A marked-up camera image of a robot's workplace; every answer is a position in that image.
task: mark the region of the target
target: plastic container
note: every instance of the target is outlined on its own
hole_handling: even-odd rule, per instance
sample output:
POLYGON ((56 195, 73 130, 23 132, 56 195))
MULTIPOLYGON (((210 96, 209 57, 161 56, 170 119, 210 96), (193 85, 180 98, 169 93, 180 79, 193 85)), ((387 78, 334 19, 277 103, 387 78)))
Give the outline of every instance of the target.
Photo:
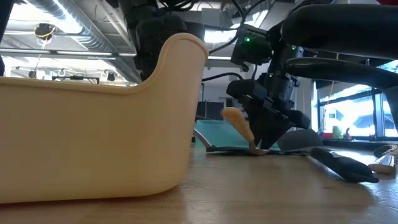
POLYGON ((208 51, 167 40, 133 87, 0 78, 0 203, 156 194, 184 177, 208 51))

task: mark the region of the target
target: table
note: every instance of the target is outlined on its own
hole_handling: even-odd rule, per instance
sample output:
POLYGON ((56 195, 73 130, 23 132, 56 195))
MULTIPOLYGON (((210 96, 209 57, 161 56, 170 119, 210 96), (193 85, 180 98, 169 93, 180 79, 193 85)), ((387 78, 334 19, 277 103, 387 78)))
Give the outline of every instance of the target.
POLYGON ((396 179, 380 178, 350 184, 304 156, 221 156, 196 147, 185 180, 162 194, 0 205, 0 224, 396 223, 396 179))

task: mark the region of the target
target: teal cloth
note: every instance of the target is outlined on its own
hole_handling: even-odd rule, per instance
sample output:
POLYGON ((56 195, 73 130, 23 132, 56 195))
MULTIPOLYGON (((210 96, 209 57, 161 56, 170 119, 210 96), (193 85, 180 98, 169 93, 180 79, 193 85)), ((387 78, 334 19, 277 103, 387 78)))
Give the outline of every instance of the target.
POLYGON ((249 146, 249 143, 229 121, 198 120, 195 123, 195 129, 214 146, 249 146))

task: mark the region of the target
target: industrial ceiling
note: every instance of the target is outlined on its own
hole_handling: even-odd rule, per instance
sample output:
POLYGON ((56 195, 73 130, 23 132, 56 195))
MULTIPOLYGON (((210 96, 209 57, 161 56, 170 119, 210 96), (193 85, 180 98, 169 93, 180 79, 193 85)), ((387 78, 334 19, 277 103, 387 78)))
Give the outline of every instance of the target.
MULTIPOLYGON (((256 1, 240 3, 249 6, 256 1)), ((0 44, 0 54, 9 69, 8 76, 28 77, 34 69, 38 71, 36 78, 43 79, 51 79, 54 75, 81 75, 99 77, 103 84, 140 82, 139 71, 132 61, 135 48, 126 32, 123 15, 105 0, 17 2, 0 44), (53 37, 48 42, 34 34, 43 23, 55 26, 53 37), (115 57, 117 54, 109 56, 110 52, 122 57, 115 57), (107 80, 108 73, 115 74, 114 82, 107 80)), ((259 27, 270 8, 269 2, 261 4, 249 16, 248 23, 259 27)), ((190 22, 231 27, 239 24, 239 19, 233 19, 236 13, 230 3, 212 0, 198 2, 191 11, 179 16, 190 22)), ((222 45, 233 37, 234 32, 206 30, 206 46, 212 49, 222 45)), ((212 55, 206 66, 233 67, 229 62, 232 49, 233 46, 212 55)))

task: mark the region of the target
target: gray object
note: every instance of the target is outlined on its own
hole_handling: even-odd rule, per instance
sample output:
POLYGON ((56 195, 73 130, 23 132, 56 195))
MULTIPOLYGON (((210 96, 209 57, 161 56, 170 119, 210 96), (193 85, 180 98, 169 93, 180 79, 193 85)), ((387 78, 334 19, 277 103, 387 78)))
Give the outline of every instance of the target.
POLYGON ((373 152, 374 156, 376 158, 381 158, 382 156, 386 155, 386 154, 392 154, 393 156, 397 156, 398 157, 398 145, 396 144, 388 144, 385 146, 380 146, 378 148, 376 148, 373 152))
POLYGON ((277 144, 282 152, 314 146, 323 146, 321 137, 312 129, 286 132, 277 141, 277 144))

